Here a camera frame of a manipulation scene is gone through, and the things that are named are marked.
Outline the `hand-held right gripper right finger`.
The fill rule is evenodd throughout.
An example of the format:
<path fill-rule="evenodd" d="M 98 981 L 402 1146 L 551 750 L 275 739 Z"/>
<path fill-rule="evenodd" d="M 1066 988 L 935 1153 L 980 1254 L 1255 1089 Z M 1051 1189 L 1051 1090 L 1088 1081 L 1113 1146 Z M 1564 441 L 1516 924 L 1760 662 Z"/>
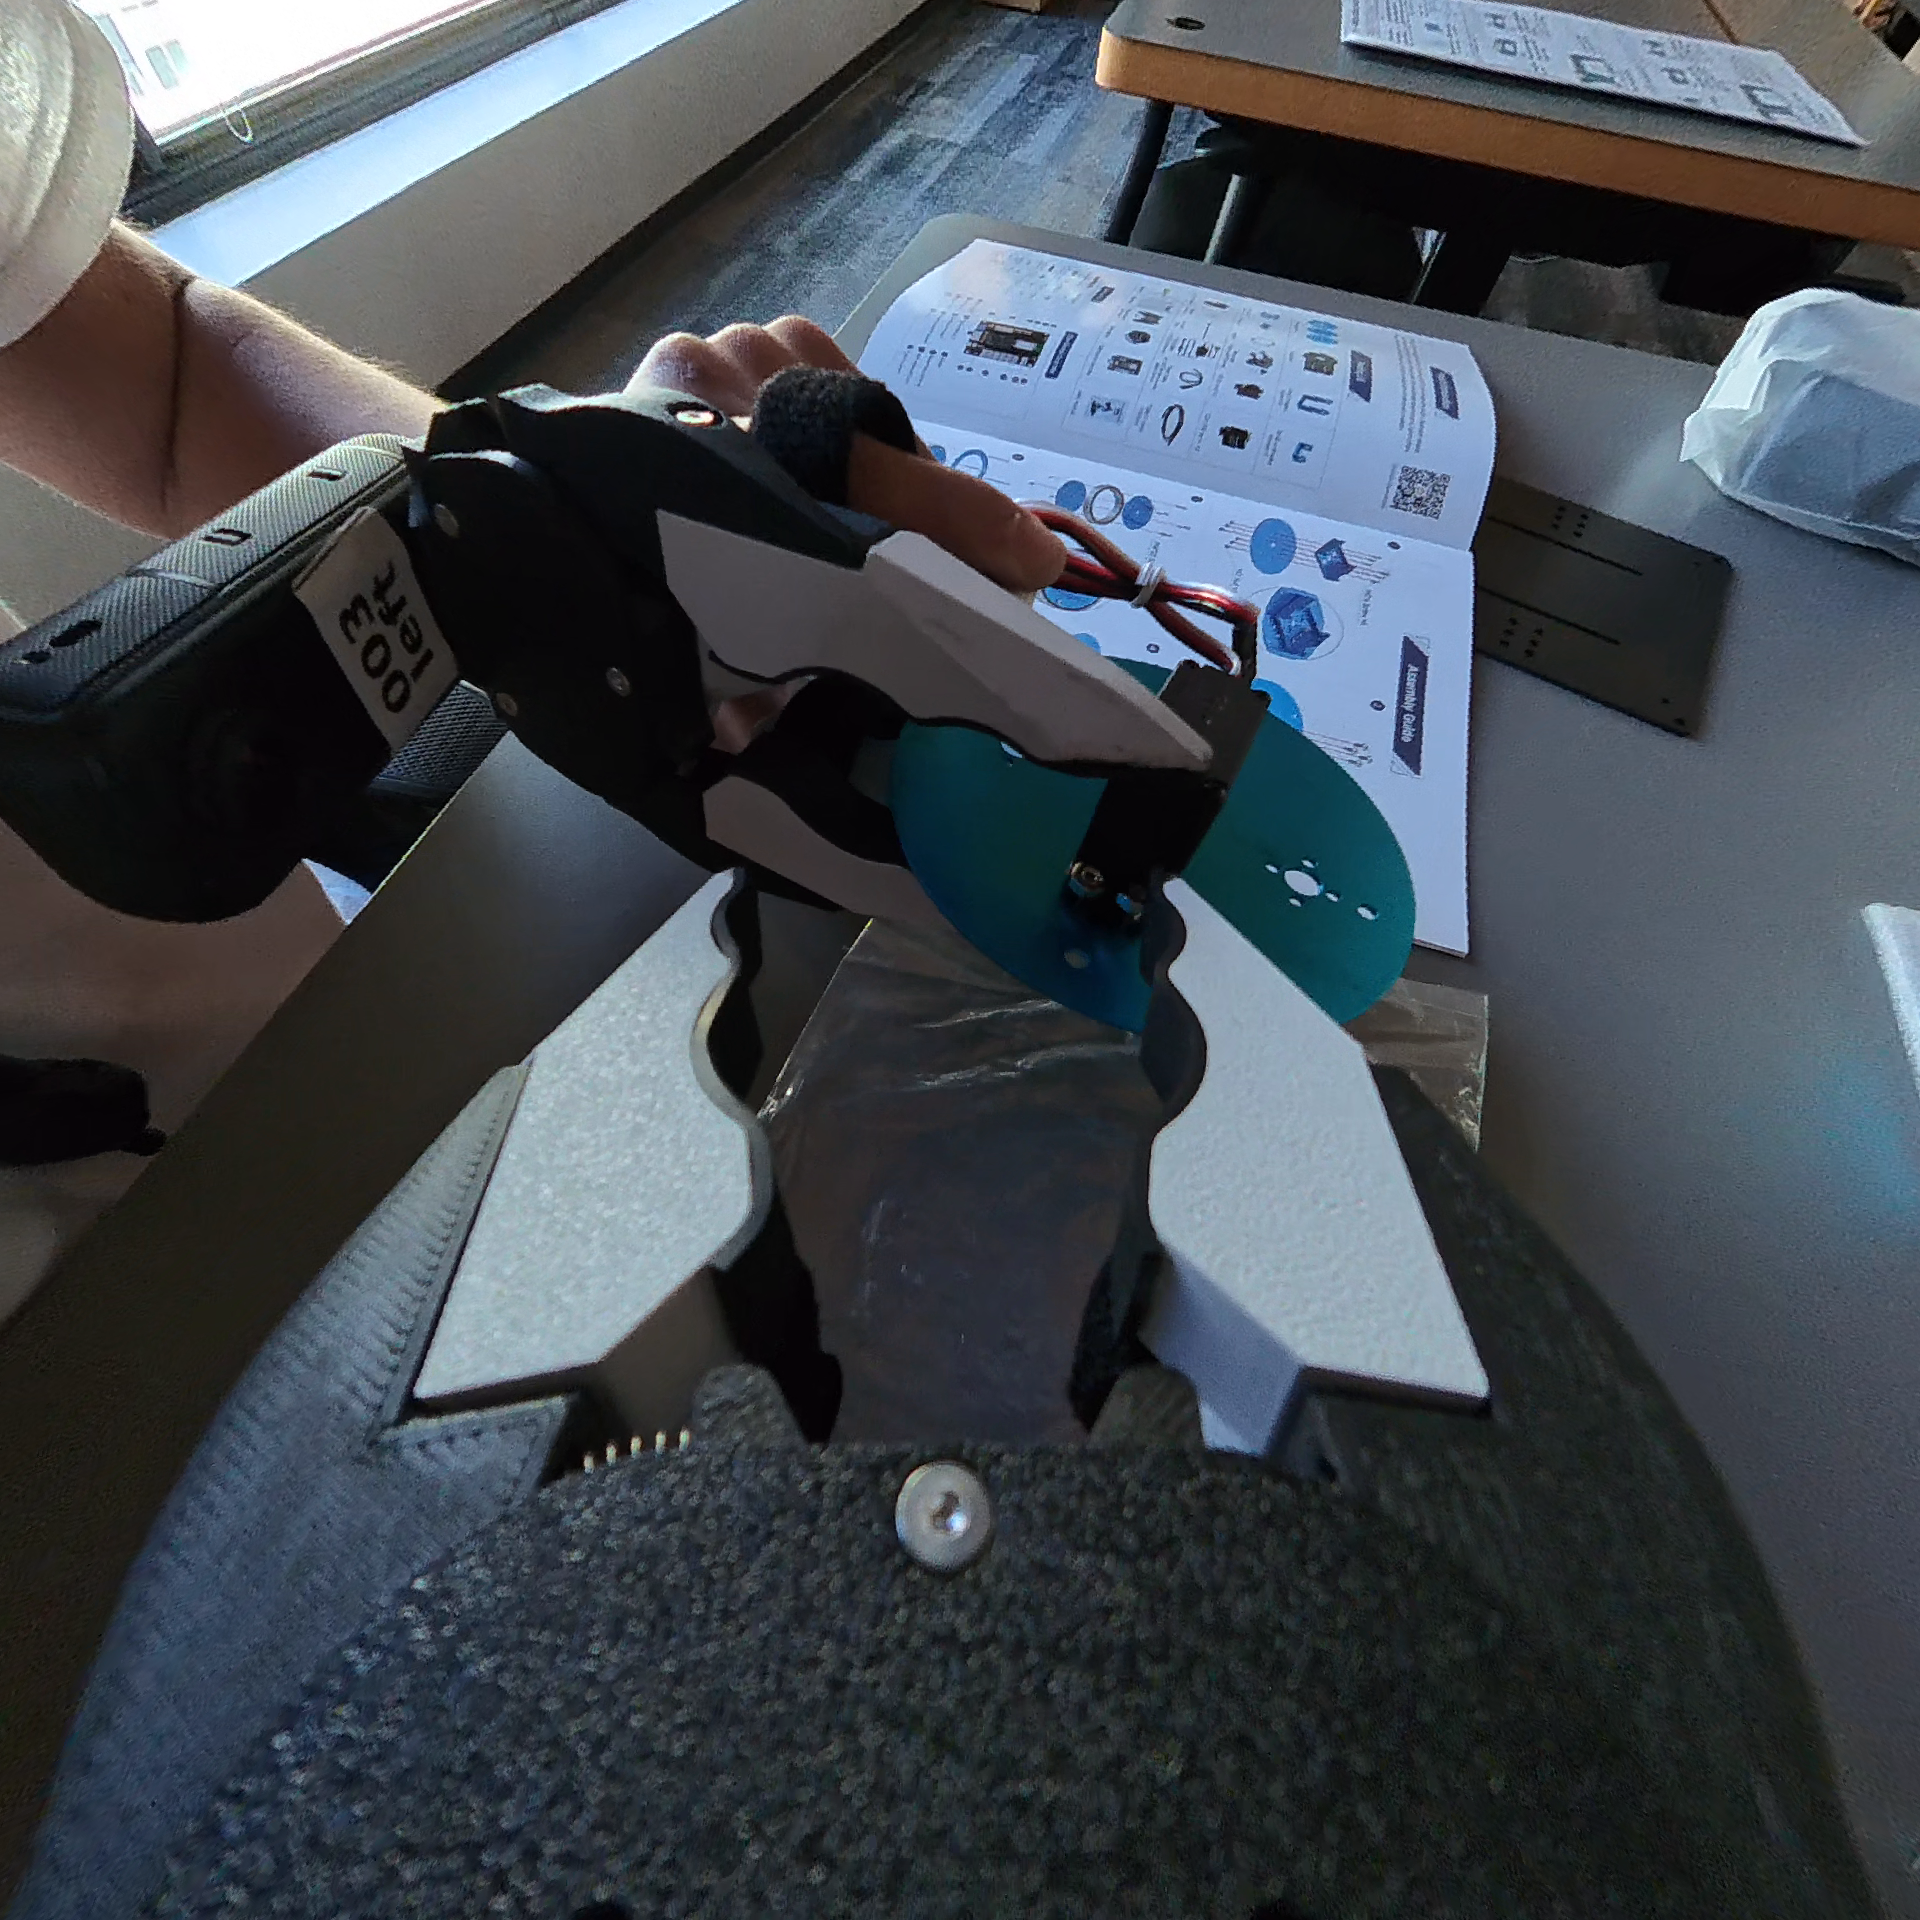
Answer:
<path fill-rule="evenodd" d="M 1166 1262 L 1140 1332 L 1204 1432 L 1271 1457 L 1321 1386 L 1482 1409 L 1491 1382 L 1361 1044 L 1187 881 L 1144 958 L 1144 1068 L 1168 1116 L 1144 1178 Z"/>

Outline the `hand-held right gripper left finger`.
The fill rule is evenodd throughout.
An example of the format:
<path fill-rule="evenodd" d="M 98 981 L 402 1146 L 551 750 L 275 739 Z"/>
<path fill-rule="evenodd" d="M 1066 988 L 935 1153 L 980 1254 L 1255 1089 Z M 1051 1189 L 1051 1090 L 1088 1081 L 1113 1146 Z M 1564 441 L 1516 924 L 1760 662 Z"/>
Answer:
<path fill-rule="evenodd" d="M 715 1278 L 774 1170 L 711 1037 L 739 981 L 727 910 L 751 902 L 711 878 L 530 1054 L 416 1376 L 428 1409 L 584 1387 L 649 1442 L 736 1356 Z"/>

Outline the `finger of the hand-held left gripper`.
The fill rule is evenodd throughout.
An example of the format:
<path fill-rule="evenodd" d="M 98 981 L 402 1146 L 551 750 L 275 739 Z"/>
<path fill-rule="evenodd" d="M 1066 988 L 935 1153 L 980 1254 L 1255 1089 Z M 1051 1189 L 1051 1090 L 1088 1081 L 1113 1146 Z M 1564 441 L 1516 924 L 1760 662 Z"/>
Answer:
<path fill-rule="evenodd" d="M 1051 763 L 1203 773 L 1207 740 L 1113 662 L 935 541 L 897 533 L 838 566 L 658 517 L 664 579 L 699 633 L 711 704 L 834 672 L 905 715 L 970 725 Z"/>
<path fill-rule="evenodd" d="M 868 922 L 935 922 L 889 808 L 903 710 L 812 680 L 705 793 L 711 841 Z"/>

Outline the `blue round metal plate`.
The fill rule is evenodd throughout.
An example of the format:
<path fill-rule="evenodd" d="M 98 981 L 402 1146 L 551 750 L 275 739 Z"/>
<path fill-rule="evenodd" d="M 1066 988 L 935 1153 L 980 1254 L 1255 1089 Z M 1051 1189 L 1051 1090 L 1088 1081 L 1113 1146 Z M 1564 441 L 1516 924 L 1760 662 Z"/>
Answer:
<path fill-rule="evenodd" d="M 1166 672 L 1127 665 L 1153 692 Z M 1139 1034 L 1139 931 L 1066 902 L 1105 777 L 1049 771 L 964 728 L 902 731 L 892 804 L 905 862 L 975 949 L 1082 1018 Z M 1266 714 L 1187 881 L 1323 1012 L 1348 1021 L 1402 976 L 1415 893 L 1377 804 L 1297 728 Z"/>

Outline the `black servo motor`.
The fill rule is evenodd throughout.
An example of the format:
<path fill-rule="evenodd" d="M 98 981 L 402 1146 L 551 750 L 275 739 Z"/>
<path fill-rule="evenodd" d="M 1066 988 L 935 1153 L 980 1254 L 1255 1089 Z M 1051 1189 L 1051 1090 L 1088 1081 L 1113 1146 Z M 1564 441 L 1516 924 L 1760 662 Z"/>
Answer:
<path fill-rule="evenodd" d="M 1100 866 L 1107 886 L 1083 897 L 1064 885 L 1066 902 L 1100 928 L 1139 931 L 1151 883 L 1184 870 L 1270 714 L 1266 694 L 1232 670 L 1191 658 L 1164 680 L 1159 701 L 1204 739 L 1211 761 L 1203 773 L 1124 771 L 1107 781 L 1073 858 Z"/>

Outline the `person's left forearm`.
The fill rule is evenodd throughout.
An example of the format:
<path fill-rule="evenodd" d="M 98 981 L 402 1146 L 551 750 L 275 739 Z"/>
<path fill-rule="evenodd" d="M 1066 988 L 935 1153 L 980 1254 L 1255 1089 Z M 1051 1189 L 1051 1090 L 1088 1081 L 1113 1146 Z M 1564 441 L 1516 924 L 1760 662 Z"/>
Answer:
<path fill-rule="evenodd" d="M 335 444 L 418 440 L 440 406 L 127 225 L 2 354 L 6 464 L 163 539 Z"/>

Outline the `dark grey desk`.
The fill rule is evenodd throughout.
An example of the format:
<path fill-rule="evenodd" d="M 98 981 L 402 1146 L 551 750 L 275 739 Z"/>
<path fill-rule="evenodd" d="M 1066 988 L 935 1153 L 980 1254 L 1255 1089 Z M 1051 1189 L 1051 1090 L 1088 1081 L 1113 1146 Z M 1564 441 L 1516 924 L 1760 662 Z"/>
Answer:
<path fill-rule="evenodd" d="M 1916 572 L 1678 457 L 1690 361 L 1284 285 L 1471 345 L 1499 473 L 1728 558 L 1704 731 L 1479 662 L 1479 1164 L 1639 1342 L 1778 1594 L 1871 1900 L 1916 1915 L 1916 1083 L 1863 922 L 1916 905 Z M 682 902 L 503 740 L 6 1331 L 6 1891 L 118 1590 L 233 1382 L 491 1069 Z"/>

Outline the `person's left hand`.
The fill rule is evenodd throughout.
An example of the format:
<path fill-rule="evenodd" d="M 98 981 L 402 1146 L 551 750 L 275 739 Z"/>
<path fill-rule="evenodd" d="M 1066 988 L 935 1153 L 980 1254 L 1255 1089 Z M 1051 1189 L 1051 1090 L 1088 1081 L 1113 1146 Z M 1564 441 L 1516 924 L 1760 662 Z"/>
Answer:
<path fill-rule="evenodd" d="M 705 400 L 739 426 L 785 368 L 856 373 L 833 337 L 806 318 L 735 322 L 711 337 L 673 331 L 640 361 L 627 394 L 664 388 Z M 1009 592 L 1032 597 L 1059 580 L 1066 545 L 1014 498 L 924 451 L 902 451 L 856 434 L 849 452 L 849 505 L 921 536 Z"/>

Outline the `clear plastic bag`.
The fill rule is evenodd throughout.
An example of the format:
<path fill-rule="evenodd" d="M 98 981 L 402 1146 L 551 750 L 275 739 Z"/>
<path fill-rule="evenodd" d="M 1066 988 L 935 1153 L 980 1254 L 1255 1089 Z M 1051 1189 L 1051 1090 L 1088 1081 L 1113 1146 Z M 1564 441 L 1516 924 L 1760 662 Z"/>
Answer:
<path fill-rule="evenodd" d="M 1136 1040 L 951 932 L 872 924 L 764 1117 L 847 1389 L 841 1442 L 1054 1442 L 1088 1296 L 1145 1195 Z"/>

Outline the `white instruction sheet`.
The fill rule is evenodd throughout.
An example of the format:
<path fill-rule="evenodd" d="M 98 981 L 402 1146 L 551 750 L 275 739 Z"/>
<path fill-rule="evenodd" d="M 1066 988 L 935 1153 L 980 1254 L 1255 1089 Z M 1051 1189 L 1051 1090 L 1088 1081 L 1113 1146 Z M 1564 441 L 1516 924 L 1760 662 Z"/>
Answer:
<path fill-rule="evenodd" d="M 1415 941 L 1471 953 L 1473 347 L 978 238 L 850 354 L 945 466 L 1255 605 L 1255 681 L 1393 826 Z"/>

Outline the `white foam sheet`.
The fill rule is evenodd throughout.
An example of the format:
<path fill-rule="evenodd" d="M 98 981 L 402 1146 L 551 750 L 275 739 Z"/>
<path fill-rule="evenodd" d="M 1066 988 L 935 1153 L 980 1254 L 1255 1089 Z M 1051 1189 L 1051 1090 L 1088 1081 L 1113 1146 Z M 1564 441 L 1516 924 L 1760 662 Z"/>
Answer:
<path fill-rule="evenodd" d="M 1895 902 L 1868 902 L 1863 925 L 1873 944 L 1914 1085 L 1920 1081 L 1920 914 Z"/>

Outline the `large glass window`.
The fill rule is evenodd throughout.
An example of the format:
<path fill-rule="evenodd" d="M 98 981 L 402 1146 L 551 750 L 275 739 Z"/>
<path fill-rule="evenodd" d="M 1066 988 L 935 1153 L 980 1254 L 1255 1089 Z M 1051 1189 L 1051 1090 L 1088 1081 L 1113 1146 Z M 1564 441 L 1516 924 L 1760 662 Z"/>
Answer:
<path fill-rule="evenodd" d="M 135 118 L 156 141 L 489 10 L 483 2 L 81 2 L 124 67 Z"/>

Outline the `black flat metal plate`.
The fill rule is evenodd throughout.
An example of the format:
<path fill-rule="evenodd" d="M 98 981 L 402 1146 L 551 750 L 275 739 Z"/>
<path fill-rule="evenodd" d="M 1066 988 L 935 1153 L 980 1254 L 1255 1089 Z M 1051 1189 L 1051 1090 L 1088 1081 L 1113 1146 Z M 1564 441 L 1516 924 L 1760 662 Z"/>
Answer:
<path fill-rule="evenodd" d="M 1497 477 L 1473 545 L 1474 646 L 1584 700 L 1694 737 L 1732 565 Z"/>

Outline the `wooden top table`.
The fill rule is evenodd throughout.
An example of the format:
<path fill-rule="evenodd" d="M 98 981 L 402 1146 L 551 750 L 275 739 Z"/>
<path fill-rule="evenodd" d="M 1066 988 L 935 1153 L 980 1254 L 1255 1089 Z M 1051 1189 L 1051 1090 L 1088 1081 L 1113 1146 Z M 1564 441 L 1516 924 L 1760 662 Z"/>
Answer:
<path fill-rule="evenodd" d="M 1859 152 L 1639 102 L 1371 54 L 1332 2 L 1130 2 L 1096 62 L 1105 90 L 1434 160 L 1914 251 L 1916 70 L 1833 2 L 1567 2 L 1644 29 L 1776 51 L 1865 138 Z"/>

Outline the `paper sheet on far table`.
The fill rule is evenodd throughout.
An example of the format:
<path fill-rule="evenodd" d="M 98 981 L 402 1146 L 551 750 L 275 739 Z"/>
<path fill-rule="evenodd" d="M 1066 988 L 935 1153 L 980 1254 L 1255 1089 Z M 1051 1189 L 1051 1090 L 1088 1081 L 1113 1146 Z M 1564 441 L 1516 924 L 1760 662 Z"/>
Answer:
<path fill-rule="evenodd" d="M 1702 112 L 1849 149 L 1843 112 L 1783 54 L 1634 29 L 1600 16 L 1492 2 L 1345 2 L 1340 40 L 1474 73 Z"/>

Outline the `white plastic bag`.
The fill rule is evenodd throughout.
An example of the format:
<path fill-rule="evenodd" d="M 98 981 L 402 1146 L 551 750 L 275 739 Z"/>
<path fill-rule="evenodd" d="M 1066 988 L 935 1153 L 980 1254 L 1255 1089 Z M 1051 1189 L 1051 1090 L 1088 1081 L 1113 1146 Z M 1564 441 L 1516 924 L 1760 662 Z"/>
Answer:
<path fill-rule="evenodd" d="M 1760 307 L 1683 457 L 1751 509 L 1916 565 L 1919 313 L 1833 291 Z"/>

